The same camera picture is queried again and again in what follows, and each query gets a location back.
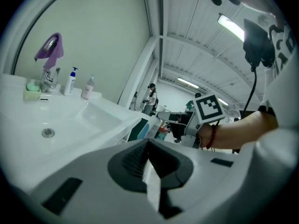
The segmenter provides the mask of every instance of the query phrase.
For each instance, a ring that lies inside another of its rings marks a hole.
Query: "sink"
[[[43,94],[48,102],[23,101],[27,82],[5,74],[0,81],[1,166],[8,181],[27,193],[80,155],[115,145],[140,121],[98,92],[87,101],[81,89],[64,96],[59,85]],[[43,137],[44,129],[55,135]]]

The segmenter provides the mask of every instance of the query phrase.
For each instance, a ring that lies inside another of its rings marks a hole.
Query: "towel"
[[[53,37],[57,37],[56,45],[52,46],[48,51],[45,51],[43,48],[51,40]],[[61,58],[64,56],[64,49],[62,47],[62,37],[60,33],[54,33],[52,36],[48,38],[48,40],[44,43],[44,45],[39,49],[34,59],[45,59],[48,60],[43,67],[44,70],[50,70],[52,67],[56,65],[57,58]]]

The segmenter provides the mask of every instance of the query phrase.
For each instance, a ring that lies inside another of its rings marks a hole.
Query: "fluorescent light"
[[[232,33],[234,33],[237,37],[239,37],[242,42],[244,42],[244,30],[242,30],[242,28],[240,28],[237,24],[235,24],[225,15],[221,15],[218,18],[218,22],[219,24],[230,30]]]
[[[219,100],[221,103],[225,104],[225,105],[229,105],[228,103],[226,103],[225,101],[223,101],[223,100],[220,99],[220,98],[218,98],[218,100]]]
[[[190,85],[190,86],[193,86],[193,87],[195,87],[196,89],[199,88],[199,86],[197,86],[197,85],[195,85],[195,84],[192,84],[192,83],[190,83],[190,82],[188,82],[188,81],[186,81],[186,80],[183,80],[183,79],[181,79],[181,78],[178,78],[178,80],[181,81],[181,82],[184,82],[184,83],[186,83],[186,84],[188,84],[188,85]]]

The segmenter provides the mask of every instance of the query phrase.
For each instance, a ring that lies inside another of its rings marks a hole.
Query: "soap dispenser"
[[[64,95],[71,95],[71,92],[74,88],[74,84],[75,84],[75,80],[76,80],[76,70],[78,70],[78,68],[73,67],[74,71],[70,74],[69,78],[67,79],[65,88],[64,88]]]
[[[85,89],[82,90],[81,97],[83,99],[89,99],[94,88],[94,83],[93,83],[93,75],[90,77],[89,81],[87,81]]]

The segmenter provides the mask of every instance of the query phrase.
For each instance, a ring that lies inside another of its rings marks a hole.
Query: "hand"
[[[206,147],[212,135],[212,127],[208,124],[204,124],[198,131],[197,135],[201,138],[200,148]]]

